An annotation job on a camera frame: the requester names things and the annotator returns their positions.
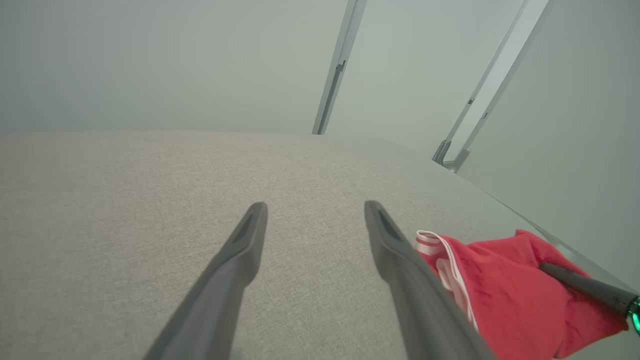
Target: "red cloth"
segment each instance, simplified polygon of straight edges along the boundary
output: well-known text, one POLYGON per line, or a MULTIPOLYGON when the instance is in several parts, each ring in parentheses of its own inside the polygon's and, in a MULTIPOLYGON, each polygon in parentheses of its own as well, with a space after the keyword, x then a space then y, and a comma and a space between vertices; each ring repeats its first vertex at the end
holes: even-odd
MULTIPOLYGON (((470 245, 434 235, 419 231, 417 250, 443 283, 451 281, 443 279, 443 269, 451 272, 448 266, 457 266, 470 302, 469 320, 477 322, 478 331, 500 360, 563 358, 628 329, 625 320, 539 270, 538 264, 547 261, 588 276, 528 231, 470 245)), ((457 299, 457 290, 456 302, 465 312, 465 299, 457 299)))

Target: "textured gray surface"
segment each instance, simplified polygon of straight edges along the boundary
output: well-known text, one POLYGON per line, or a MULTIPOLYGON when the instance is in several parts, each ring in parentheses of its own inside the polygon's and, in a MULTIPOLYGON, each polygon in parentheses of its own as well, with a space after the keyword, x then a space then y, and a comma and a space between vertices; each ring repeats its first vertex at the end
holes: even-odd
POLYGON ((408 238, 532 230, 428 158, 312 135, 0 135, 0 358, 140 358, 255 201, 267 236, 232 358, 403 358, 365 200, 408 238))

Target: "red garment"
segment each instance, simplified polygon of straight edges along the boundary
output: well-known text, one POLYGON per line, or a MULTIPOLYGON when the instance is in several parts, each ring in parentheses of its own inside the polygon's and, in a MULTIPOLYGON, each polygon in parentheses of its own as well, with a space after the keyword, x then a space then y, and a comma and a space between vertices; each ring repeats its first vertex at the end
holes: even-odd
POLYGON ((532 233, 464 245, 419 231, 416 249, 500 360, 564 358, 627 330, 627 322, 538 269, 547 261, 588 276, 532 233))

